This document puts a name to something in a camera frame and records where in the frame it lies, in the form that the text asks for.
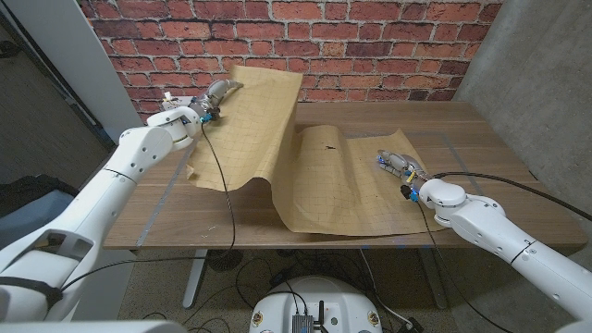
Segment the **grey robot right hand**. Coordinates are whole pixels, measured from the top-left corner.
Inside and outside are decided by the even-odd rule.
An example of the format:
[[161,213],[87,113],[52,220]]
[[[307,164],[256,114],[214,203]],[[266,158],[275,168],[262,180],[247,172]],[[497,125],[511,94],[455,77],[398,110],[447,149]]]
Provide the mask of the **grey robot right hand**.
[[407,154],[394,154],[385,150],[378,150],[377,153],[379,166],[399,178],[404,185],[420,189],[433,178],[417,160]]

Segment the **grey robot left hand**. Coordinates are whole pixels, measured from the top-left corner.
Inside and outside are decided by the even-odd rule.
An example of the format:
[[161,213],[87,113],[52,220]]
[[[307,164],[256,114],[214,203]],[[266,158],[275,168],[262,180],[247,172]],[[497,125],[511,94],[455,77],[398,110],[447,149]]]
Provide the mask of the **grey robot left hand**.
[[215,80],[200,96],[190,99],[189,108],[193,109],[200,116],[202,123],[216,121],[219,119],[220,104],[224,96],[231,89],[242,88],[243,84],[235,80]]

